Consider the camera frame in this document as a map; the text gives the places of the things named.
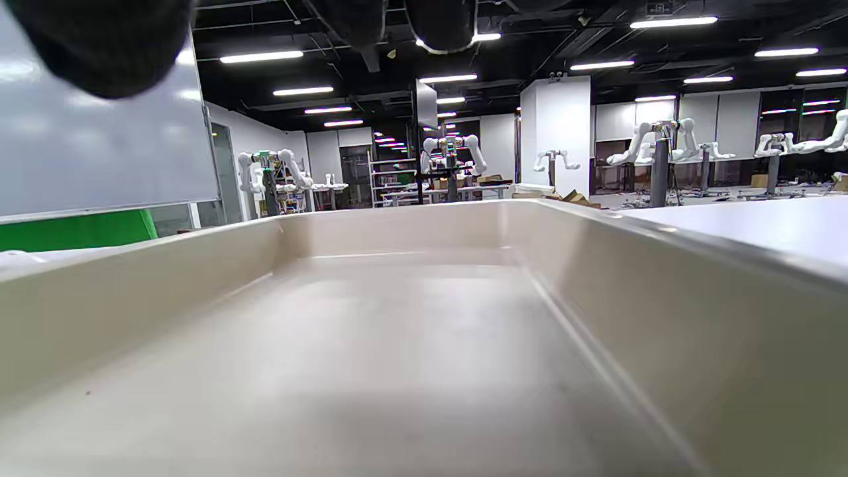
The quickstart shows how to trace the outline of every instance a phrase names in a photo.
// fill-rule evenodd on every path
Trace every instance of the table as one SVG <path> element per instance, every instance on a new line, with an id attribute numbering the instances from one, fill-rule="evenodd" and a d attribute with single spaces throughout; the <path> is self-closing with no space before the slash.
<path id="1" fill-rule="evenodd" d="M 687 205 L 618 213 L 848 267 L 848 197 Z"/>
<path id="2" fill-rule="evenodd" d="M 502 185 L 498 185 L 498 186 L 470 186 L 470 187 L 458 188 L 458 189 L 456 189 L 456 192 L 459 193 L 460 200 L 463 200 L 463 201 L 470 200 L 469 198 L 471 197 L 471 193 L 474 193 L 476 191 L 487 191 L 487 190 L 494 191 L 495 193 L 498 194 L 498 199 L 503 199 L 504 198 L 504 191 L 507 188 L 509 188 L 511 185 L 512 184 L 502 184 Z M 447 193 L 448 193 L 447 189 L 429 189 L 429 190 L 424 191 L 424 195 L 430 195 L 432 197 L 434 197 L 438 194 L 447 194 Z M 400 204 L 400 200 L 402 198 L 417 197 L 418 191 L 415 190 L 415 191 L 409 191 L 409 192 L 392 192 L 392 193 L 389 193 L 389 194 L 383 194 L 382 196 L 384 198 L 390 197 L 392 199 L 392 207 L 397 207 Z"/>

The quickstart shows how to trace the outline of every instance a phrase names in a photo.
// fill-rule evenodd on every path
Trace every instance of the white panel wall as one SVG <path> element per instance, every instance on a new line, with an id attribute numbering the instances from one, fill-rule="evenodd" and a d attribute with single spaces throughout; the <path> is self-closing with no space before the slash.
<path id="1" fill-rule="evenodd" d="M 522 182 L 528 184 L 548 185 L 548 174 L 536 172 L 533 165 L 536 161 L 536 88 L 529 87 L 522 91 Z"/>
<path id="2" fill-rule="evenodd" d="M 525 134 L 522 132 L 523 182 L 547 185 L 548 175 L 533 171 L 536 156 L 546 150 L 565 150 L 568 151 L 568 161 L 581 167 L 569 171 L 562 160 L 557 160 L 556 190 L 560 194 L 568 194 L 573 189 L 589 194 L 591 81 L 589 76 L 563 78 L 557 82 L 537 80 L 522 92 L 522 116 L 525 121 L 529 119 L 525 103 L 535 103 L 530 111 L 535 113 L 536 132 L 535 138 L 528 137 L 526 143 Z M 527 169 L 530 172 L 524 177 L 524 171 Z"/>
<path id="3" fill-rule="evenodd" d="M 516 178 L 515 115 L 480 116 L 480 149 L 488 164 L 487 176 Z"/>
<path id="4" fill-rule="evenodd" d="M 335 174 L 336 180 L 342 180 L 342 155 L 338 150 L 338 132 L 310 132 L 306 135 L 310 148 L 312 177 L 324 182 L 326 174 Z"/>
<path id="5" fill-rule="evenodd" d="M 235 111 L 221 108 L 217 104 L 206 103 L 209 108 L 212 122 L 226 126 L 230 130 L 230 142 L 232 143 L 233 159 L 237 161 L 242 152 L 254 153 L 259 150 L 291 149 L 295 153 L 298 162 L 305 170 L 309 170 L 309 156 L 306 154 L 306 141 L 304 132 L 286 132 L 267 126 L 259 121 L 254 121 L 246 115 Z M 236 163 L 236 177 L 241 182 L 241 169 Z M 252 194 L 239 191 L 239 206 L 242 209 L 242 217 L 250 217 L 250 208 L 253 207 Z"/>
<path id="6" fill-rule="evenodd" d="M 754 156 L 760 121 L 760 92 L 728 93 L 718 100 L 717 140 L 723 154 Z"/>
<path id="7" fill-rule="evenodd" d="M 595 118 L 595 141 L 615 141 L 633 137 L 636 103 L 600 104 Z"/>
<path id="8" fill-rule="evenodd" d="M 674 100 L 671 101 L 649 101 L 647 103 L 636 103 L 636 123 L 671 121 L 674 119 Z M 643 143 L 655 143 L 656 137 L 653 132 L 645 135 Z"/>
<path id="9" fill-rule="evenodd" d="M 357 127 L 355 129 L 339 129 L 338 130 L 338 147 L 347 148 L 350 146 L 370 146 L 371 145 L 371 129 L 370 127 Z"/>
<path id="10" fill-rule="evenodd" d="M 680 119 L 695 120 L 695 140 L 698 143 L 712 143 L 716 140 L 716 117 L 718 116 L 718 95 L 684 96 L 680 98 Z M 683 138 L 678 134 L 678 144 Z"/>

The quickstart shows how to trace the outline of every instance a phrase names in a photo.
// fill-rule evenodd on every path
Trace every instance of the cardboard box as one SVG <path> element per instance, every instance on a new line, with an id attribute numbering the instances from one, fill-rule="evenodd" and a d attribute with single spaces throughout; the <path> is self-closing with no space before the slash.
<path id="1" fill-rule="evenodd" d="M 750 186 L 753 188 L 767 188 L 768 174 L 754 174 L 750 177 Z"/>

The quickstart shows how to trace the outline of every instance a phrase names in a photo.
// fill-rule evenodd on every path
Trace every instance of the ceiling light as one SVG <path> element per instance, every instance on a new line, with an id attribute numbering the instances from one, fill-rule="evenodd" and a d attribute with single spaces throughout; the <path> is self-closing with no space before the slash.
<path id="1" fill-rule="evenodd" d="M 635 61 L 609 61 L 606 63 L 589 63 L 587 65 L 573 65 L 572 71 L 598 70 L 600 68 L 618 68 L 621 66 L 633 66 Z"/>
<path id="2" fill-rule="evenodd" d="M 351 120 L 351 121 L 335 121 L 335 122 L 325 122 L 324 126 L 333 127 L 333 126 L 352 126 L 354 124 L 362 124 L 362 120 Z"/>
<path id="3" fill-rule="evenodd" d="M 812 103 L 804 103 L 805 106 L 824 106 L 825 104 L 841 103 L 841 99 L 828 99 L 827 101 L 813 101 Z"/>
<path id="4" fill-rule="evenodd" d="M 453 103 L 464 103 L 466 101 L 465 98 L 459 96 L 458 98 L 441 98 L 436 100 L 436 104 L 453 104 Z"/>
<path id="5" fill-rule="evenodd" d="M 733 81 L 734 78 L 732 76 L 712 76 L 709 78 L 689 78 L 688 80 L 683 80 L 686 84 L 694 84 L 694 83 L 726 83 L 728 81 Z"/>
<path id="6" fill-rule="evenodd" d="M 797 109 L 772 109 L 771 111 L 763 111 L 762 115 L 781 115 L 783 113 L 794 113 Z"/>
<path id="7" fill-rule="evenodd" d="M 278 51 L 271 53 L 237 54 L 220 57 L 221 63 L 249 63 L 251 61 L 268 61 L 269 59 L 290 59 L 304 56 L 302 51 Z"/>
<path id="8" fill-rule="evenodd" d="M 304 113 L 307 115 L 320 115 L 322 113 L 343 113 L 351 110 L 353 110 L 353 108 L 350 106 L 339 106 L 338 108 L 307 109 Z"/>
<path id="9" fill-rule="evenodd" d="M 800 71 L 798 76 L 831 76 L 831 75 L 844 75 L 848 70 L 845 68 L 835 68 L 833 70 L 809 70 L 809 71 Z"/>
<path id="10" fill-rule="evenodd" d="M 421 78 L 420 82 L 422 83 L 444 83 L 446 81 L 469 81 L 476 80 L 477 75 L 471 73 L 470 75 L 457 75 L 457 76 L 436 76 L 433 78 Z"/>
<path id="11" fill-rule="evenodd" d="M 479 33 L 472 38 L 472 42 L 490 42 L 500 39 L 500 33 Z"/>
<path id="12" fill-rule="evenodd" d="M 818 48 L 795 48 L 788 50 L 762 50 L 754 54 L 760 58 L 774 58 L 780 56 L 807 56 L 818 53 Z"/>
<path id="13" fill-rule="evenodd" d="M 836 109 L 822 109 L 821 111 L 807 111 L 806 113 L 801 113 L 802 116 L 809 115 L 823 115 L 825 113 L 835 113 Z"/>
<path id="14" fill-rule="evenodd" d="M 646 20 L 637 21 L 630 25 L 630 28 L 663 28 L 667 26 L 696 26 L 696 25 L 711 25 L 718 21 L 718 17 L 698 17 L 698 18 L 674 18 L 669 20 Z"/>
<path id="15" fill-rule="evenodd" d="M 314 93 L 329 93 L 332 87 L 302 87 L 298 89 L 278 89 L 274 92 L 274 96 L 292 96 L 294 94 L 314 94 Z"/>
<path id="16" fill-rule="evenodd" d="M 668 96 L 649 96 L 647 98 L 636 98 L 637 103 L 647 103 L 649 101 L 666 101 L 668 99 L 677 99 L 677 96 L 670 94 Z"/>

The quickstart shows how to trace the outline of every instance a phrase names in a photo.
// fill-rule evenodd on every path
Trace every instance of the gray metal pole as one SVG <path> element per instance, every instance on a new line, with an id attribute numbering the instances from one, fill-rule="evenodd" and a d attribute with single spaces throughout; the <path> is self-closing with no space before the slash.
<path id="1" fill-rule="evenodd" d="M 665 207 L 668 196 L 668 145 L 669 137 L 656 139 L 656 154 L 654 165 L 650 167 L 650 206 Z"/>
<path id="2" fill-rule="evenodd" d="M 704 149 L 704 157 L 700 162 L 700 191 L 706 194 L 710 188 L 710 151 Z"/>
<path id="3" fill-rule="evenodd" d="M 778 171 L 780 170 L 780 156 L 773 155 L 768 159 L 768 185 L 766 195 L 771 197 L 778 186 Z"/>
<path id="4" fill-rule="evenodd" d="M 448 174 L 448 202 L 458 202 L 457 197 L 457 187 L 456 187 L 456 172 L 454 171 L 454 167 L 456 167 L 456 156 L 453 154 L 448 154 L 448 147 L 445 145 L 445 165 L 448 167 L 450 174 Z"/>

